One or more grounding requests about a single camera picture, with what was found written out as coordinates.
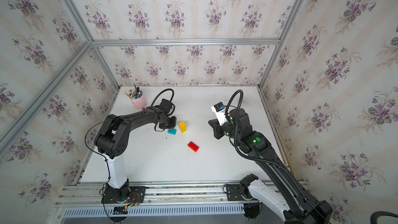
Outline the yellow square lego brick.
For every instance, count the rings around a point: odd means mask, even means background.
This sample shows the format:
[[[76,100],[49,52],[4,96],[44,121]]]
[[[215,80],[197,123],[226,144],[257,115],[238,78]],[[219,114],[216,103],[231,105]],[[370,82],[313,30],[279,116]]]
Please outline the yellow square lego brick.
[[[181,133],[184,133],[187,131],[187,126],[184,121],[181,121],[178,125],[179,125],[179,129],[180,129]]]

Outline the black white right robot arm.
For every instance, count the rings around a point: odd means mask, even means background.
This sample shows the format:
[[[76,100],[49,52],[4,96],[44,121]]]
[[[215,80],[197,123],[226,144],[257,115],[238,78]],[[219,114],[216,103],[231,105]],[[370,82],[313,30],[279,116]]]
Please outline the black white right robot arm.
[[[249,116],[243,109],[229,113],[223,105],[211,107],[216,118],[208,123],[214,137],[227,136],[237,153],[254,161],[274,183],[278,192],[271,190],[259,177],[249,174],[239,182],[243,198],[255,199],[272,210],[286,224],[327,224],[332,207],[308,192],[287,169],[268,139],[253,130]]]

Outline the teal curved lego brick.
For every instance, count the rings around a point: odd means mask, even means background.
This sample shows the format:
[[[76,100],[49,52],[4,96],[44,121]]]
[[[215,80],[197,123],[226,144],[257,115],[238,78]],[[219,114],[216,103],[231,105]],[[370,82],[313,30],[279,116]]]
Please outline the teal curved lego brick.
[[[172,128],[172,129],[168,129],[167,132],[168,132],[168,134],[175,135],[177,133],[177,130]]]

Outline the red long lego brick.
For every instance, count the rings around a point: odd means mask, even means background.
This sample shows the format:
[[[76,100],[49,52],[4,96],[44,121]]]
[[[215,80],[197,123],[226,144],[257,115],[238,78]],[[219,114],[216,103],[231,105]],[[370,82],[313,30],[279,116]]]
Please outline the red long lego brick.
[[[198,152],[199,151],[199,146],[195,144],[194,142],[190,142],[188,144],[188,147],[193,151],[193,152]]]

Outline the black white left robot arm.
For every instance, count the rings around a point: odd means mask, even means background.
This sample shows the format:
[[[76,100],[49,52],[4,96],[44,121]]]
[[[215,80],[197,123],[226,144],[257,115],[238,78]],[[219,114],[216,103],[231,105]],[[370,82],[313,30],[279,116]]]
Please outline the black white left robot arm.
[[[162,130],[176,126],[176,117],[172,116],[175,105],[149,106],[140,112],[116,116],[109,115],[103,122],[94,144],[98,153],[105,157],[109,180],[106,190],[122,196],[127,194],[129,180],[124,170],[123,153],[127,149],[130,133],[147,124],[158,125]]]

